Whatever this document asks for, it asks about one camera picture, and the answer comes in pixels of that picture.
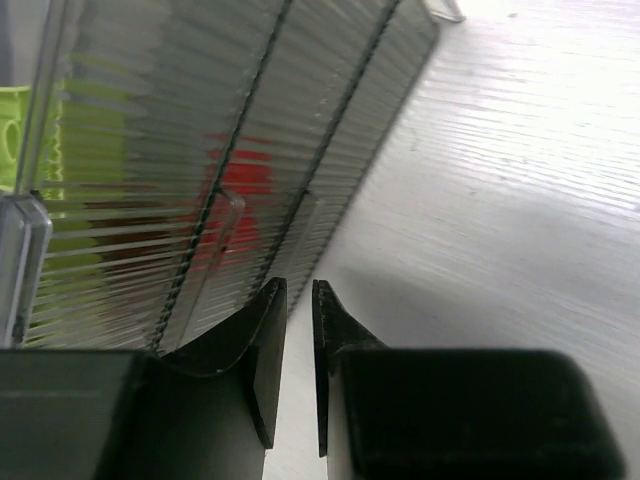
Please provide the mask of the clear plastic containers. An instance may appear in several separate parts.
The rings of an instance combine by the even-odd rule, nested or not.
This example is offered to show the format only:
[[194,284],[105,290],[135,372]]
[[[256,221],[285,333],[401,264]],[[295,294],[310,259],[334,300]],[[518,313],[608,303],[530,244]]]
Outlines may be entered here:
[[[31,88],[1,190],[5,348],[176,350],[270,278],[303,290],[430,60],[430,1],[5,1]],[[231,149],[273,141],[261,241],[192,259]]]

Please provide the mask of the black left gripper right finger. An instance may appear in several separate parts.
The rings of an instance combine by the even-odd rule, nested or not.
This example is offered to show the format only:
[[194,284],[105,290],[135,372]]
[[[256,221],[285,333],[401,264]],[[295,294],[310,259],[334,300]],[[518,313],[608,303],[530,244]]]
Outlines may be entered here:
[[332,479],[621,479],[586,374],[551,350],[384,344],[312,286],[319,454]]

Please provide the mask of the red lego brick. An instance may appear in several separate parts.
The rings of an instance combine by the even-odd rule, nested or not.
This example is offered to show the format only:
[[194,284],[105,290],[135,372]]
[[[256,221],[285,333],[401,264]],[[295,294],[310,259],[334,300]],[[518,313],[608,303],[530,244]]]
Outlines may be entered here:
[[261,241],[257,208],[273,193],[273,141],[241,135],[222,171],[192,259],[199,272],[243,260]]

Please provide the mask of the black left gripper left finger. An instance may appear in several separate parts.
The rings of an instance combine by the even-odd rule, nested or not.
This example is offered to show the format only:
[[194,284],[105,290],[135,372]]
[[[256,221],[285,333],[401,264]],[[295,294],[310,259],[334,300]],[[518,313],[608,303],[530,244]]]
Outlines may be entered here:
[[259,479],[274,445],[287,284],[163,356],[5,350],[5,479]]

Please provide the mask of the yellow-green rectangular lego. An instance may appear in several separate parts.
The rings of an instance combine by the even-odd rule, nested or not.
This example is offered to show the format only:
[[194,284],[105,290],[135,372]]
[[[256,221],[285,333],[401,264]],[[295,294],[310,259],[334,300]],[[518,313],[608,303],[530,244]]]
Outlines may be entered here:
[[29,86],[1,88],[0,183],[2,191],[12,191],[15,188],[30,92]]

